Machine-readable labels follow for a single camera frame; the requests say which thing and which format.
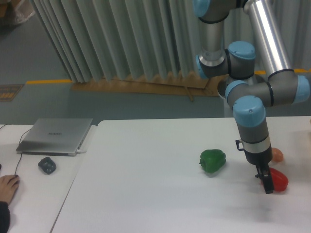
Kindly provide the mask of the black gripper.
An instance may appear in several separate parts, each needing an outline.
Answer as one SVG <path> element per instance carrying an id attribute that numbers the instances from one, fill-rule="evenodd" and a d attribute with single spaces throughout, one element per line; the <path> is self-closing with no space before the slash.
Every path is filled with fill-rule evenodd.
<path id="1" fill-rule="evenodd" d="M 272 147 L 270 146 L 265 151 L 259 153 L 251 153 L 244 151 L 247 161 L 256 166 L 257 175 L 263 184 L 264 191 L 266 194 L 271 194 L 274 191 L 274 184 L 268 163 L 273 158 Z"/>

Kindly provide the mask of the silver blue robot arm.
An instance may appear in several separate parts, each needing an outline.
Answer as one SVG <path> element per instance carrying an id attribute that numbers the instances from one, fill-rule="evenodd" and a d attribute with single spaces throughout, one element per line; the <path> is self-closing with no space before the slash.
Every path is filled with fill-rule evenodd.
<path id="1" fill-rule="evenodd" d="M 266 122 L 266 107 L 306 101 L 310 83 L 295 74 L 282 40 L 270 0 L 195 0 L 202 36 L 196 56 L 204 79 L 226 75 L 225 99 L 240 134 L 237 149 L 257 169 L 267 194 L 275 190 L 269 162 L 272 146 Z M 224 21 L 231 10 L 243 9 L 249 16 L 256 46 L 236 41 L 224 48 Z"/>

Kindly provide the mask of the dark sleeve forearm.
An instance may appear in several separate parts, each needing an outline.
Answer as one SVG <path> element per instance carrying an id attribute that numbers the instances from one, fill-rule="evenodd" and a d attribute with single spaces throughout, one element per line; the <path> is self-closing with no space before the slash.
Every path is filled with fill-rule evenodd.
<path id="1" fill-rule="evenodd" d="M 8 203 L 0 202 L 0 233 L 7 233 L 10 227 L 10 210 Z"/>

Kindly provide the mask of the person's hand on mouse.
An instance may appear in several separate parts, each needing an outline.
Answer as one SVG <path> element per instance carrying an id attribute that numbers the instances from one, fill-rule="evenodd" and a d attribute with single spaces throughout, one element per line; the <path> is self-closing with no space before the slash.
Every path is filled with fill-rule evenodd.
<path id="1" fill-rule="evenodd" d="M 19 187 L 18 175 L 5 175 L 0 178 L 0 200 L 7 203 L 11 203 L 15 192 Z"/>

